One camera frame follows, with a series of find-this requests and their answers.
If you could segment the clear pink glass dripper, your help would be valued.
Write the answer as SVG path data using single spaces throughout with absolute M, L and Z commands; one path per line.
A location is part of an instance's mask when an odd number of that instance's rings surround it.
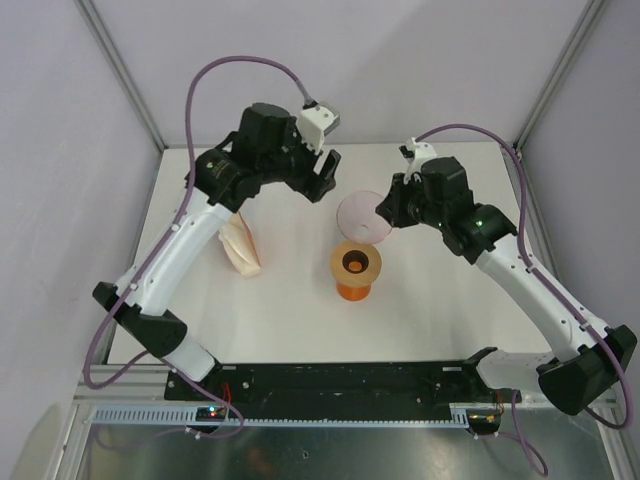
M 341 234 L 355 243 L 374 245 L 391 232 L 391 226 L 376 213 L 383 197 L 372 191 L 356 191 L 347 195 L 336 211 Z

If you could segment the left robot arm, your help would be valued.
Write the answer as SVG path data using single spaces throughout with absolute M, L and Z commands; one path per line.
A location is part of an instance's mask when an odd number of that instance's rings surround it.
M 298 116 L 268 103 L 247 107 L 238 129 L 195 159 L 186 177 L 187 203 L 144 262 L 116 283 L 94 288 L 94 299 L 148 354 L 187 376 L 185 385 L 197 398 L 219 392 L 217 361 L 169 310 L 169 301 L 209 240 L 263 186 L 284 183 L 312 203 L 335 187 L 341 156 L 322 148 L 339 122 L 337 110 L 323 103 L 305 106 Z

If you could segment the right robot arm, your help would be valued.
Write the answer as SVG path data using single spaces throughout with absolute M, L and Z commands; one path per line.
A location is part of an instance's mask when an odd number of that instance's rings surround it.
M 536 258 L 524 251 L 516 226 L 496 206 L 475 201 L 464 167 L 441 157 L 393 175 L 376 208 L 393 228 L 438 230 L 449 251 L 499 285 L 533 322 L 551 351 L 540 359 L 495 351 L 461 376 L 463 393 L 484 401 L 496 389 L 532 380 L 558 410 L 588 410 L 622 376 L 638 340 L 582 306 Z

